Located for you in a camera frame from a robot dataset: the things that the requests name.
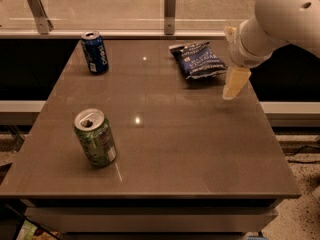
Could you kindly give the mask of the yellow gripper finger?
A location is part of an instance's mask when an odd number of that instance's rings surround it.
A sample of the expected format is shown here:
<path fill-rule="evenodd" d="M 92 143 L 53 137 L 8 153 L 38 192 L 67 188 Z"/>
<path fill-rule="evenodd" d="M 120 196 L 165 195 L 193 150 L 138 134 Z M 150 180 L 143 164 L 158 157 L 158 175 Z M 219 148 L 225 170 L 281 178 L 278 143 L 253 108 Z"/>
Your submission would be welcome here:
<path fill-rule="evenodd" d="M 247 84 L 250 76 L 251 71 L 249 68 L 237 66 L 229 67 L 226 74 L 222 98 L 224 100 L 234 99 Z"/>
<path fill-rule="evenodd" d="M 226 36 L 227 42 L 232 45 L 236 41 L 236 28 L 232 26 L 225 26 L 224 33 Z"/>

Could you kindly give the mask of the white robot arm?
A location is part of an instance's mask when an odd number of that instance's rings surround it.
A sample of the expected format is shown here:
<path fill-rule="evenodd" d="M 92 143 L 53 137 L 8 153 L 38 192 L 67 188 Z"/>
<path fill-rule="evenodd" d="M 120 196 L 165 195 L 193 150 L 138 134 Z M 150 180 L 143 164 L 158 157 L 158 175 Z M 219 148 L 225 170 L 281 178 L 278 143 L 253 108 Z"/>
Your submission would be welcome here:
<path fill-rule="evenodd" d="M 231 100 L 248 82 L 250 69 L 280 47 L 293 44 L 320 56 L 320 0 L 256 0 L 254 15 L 224 32 L 233 64 L 222 98 Z"/>

